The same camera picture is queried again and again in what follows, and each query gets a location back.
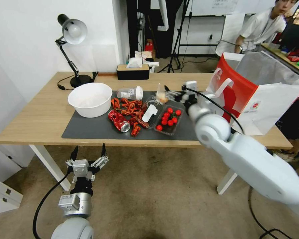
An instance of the desk lamp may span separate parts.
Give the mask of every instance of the desk lamp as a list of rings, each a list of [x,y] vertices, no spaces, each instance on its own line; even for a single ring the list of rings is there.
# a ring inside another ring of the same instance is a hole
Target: desk lamp
[[[80,85],[93,82],[92,78],[88,75],[79,75],[79,70],[75,66],[75,64],[70,61],[66,53],[64,52],[62,46],[66,43],[70,43],[72,45],[80,44],[87,35],[87,27],[86,25],[77,19],[69,19],[67,15],[60,14],[57,17],[57,21],[62,26],[62,34],[63,36],[57,39],[55,42],[59,46],[61,52],[66,58],[68,64],[70,65],[72,71],[75,74],[70,81],[72,87],[78,87]]]

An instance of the black box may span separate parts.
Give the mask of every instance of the black box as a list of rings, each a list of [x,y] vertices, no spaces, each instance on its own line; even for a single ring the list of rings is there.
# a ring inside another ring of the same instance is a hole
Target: black box
[[[127,65],[118,65],[116,69],[119,80],[148,80],[150,67],[143,64],[141,68],[126,68]]]

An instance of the table leg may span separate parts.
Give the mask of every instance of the table leg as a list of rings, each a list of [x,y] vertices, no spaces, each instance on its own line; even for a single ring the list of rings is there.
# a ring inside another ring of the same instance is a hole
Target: table leg
[[[55,163],[49,152],[43,145],[29,144],[30,148],[35,152],[41,162],[47,167],[50,173],[55,177],[57,181],[60,181],[64,177],[64,173],[59,166]],[[70,182],[65,179],[61,184],[62,188],[66,191],[70,190]]]
[[[218,194],[222,195],[226,191],[226,189],[231,185],[231,183],[235,180],[236,177],[237,173],[230,169],[226,176],[223,178],[223,180],[220,182],[220,184],[217,186]]]

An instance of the floor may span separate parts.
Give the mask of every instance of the floor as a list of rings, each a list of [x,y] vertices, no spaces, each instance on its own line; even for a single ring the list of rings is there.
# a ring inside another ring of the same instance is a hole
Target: floor
[[[185,61],[203,61],[185,58]],[[168,59],[160,59],[160,67]],[[187,63],[183,72],[209,72],[216,60]],[[47,146],[66,171],[73,146]],[[80,147],[78,159],[96,159],[101,147]],[[200,148],[123,148],[107,147],[109,163],[93,183],[92,215],[94,238],[107,239],[203,239],[259,238],[262,230],[248,208],[249,186],[237,178],[224,195],[216,192],[228,168],[219,155]],[[33,215],[42,197],[55,184],[50,173],[35,156],[6,182],[24,197],[17,210],[0,214],[0,239],[33,238]],[[38,233],[50,238],[64,221],[58,208],[66,194],[57,187],[41,208]],[[252,203],[259,221],[268,229],[279,228],[299,238],[299,217],[285,205],[253,193]]]
[[[183,56],[179,57],[179,61],[182,65],[184,64],[183,69],[177,69],[177,64],[176,64],[176,59],[173,59],[172,66],[175,72],[182,72],[183,73],[210,73],[211,71],[216,69],[217,63],[218,63],[218,58],[217,57],[185,57],[183,60]],[[159,62],[159,67],[155,68],[155,72],[160,71],[163,69],[167,64],[170,62],[170,57],[169,58],[156,58],[155,61]]]

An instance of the soda can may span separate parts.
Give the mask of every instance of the soda can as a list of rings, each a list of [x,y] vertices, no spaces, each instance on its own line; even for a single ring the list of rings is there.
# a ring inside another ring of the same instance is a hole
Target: soda can
[[[130,130],[130,123],[125,119],[125,117],[121,113],[117,112],[116,110],[111,110],[108,114],[108,117],[110,121],[113,122],[114,126],[122,133],[125,133]]]

